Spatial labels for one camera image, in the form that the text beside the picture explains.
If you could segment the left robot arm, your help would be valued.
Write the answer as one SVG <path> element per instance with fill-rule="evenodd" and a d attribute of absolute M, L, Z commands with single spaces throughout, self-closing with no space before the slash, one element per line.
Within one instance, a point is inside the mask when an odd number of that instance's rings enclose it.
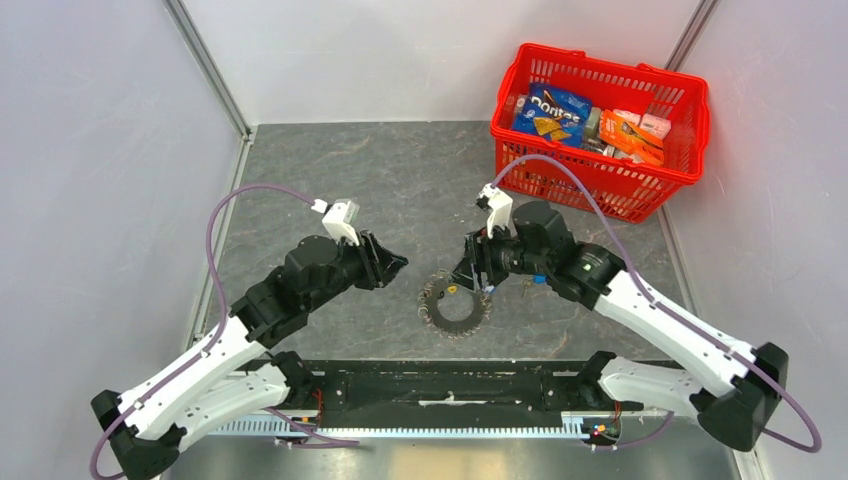
<path fill-rule="evenodd" d="M 354 241 L 303 238 L 259 283 L 235 301 L 201 341 L 170 365 L 122 393 L 104 390 L 91 406 L 119 478 L 152 479 L 194 442 L 242 415 L 285 403 L 307 405 L 310 377 L 274 360 L 240 381 L 218 384 L 307 324 L 311 313 L 352 287 L 384 288 L 408 265 L 368 230 Z"/>

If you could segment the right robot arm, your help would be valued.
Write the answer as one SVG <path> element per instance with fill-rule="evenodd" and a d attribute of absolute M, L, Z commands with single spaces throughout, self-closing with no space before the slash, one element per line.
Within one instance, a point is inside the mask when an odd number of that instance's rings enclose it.
<path fill-rule="evenodd" d="M 466 235 L 453 271 L 458 283 L 488 293 L 510 275 L 540 275 L 561 298 L 637 333 L 676 362 L 658 367 L 596 352 L 577 382 L 588 408 L 635 402 L 693 418 L 721 444 L 753 449 L 782 400 L 789 356 L 774 343 L 759 347 L 703 322 L 674 303 L 610 250 L 574 240 L 546 201 L 514 208 L 481 197 L 485 227 Z"/>

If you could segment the blue-headed key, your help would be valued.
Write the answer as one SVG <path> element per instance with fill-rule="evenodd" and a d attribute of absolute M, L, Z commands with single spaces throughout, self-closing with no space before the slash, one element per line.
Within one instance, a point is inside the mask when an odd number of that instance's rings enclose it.
<path fill-rule="evenodd" d="M 547 277 L 543 274 L 535 274 L 535 275 L 532 275 L 532 276 L 528 276 L 522 281 L 522 285 L 524 287 L 544 285 L 546 283 L 547 283 Z"/>

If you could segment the round keyring disc with keys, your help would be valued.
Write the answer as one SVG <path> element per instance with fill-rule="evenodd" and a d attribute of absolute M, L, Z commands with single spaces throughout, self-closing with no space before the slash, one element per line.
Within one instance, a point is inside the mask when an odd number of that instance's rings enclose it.
<path fill-rule="evenodd" d="M 491 315 L 492 302 L 485 292 L 460 286 L 440 269 L 422 286 L 417 311 L 425 325 L 442 337 L 459 339 L 476 333 Z"/>

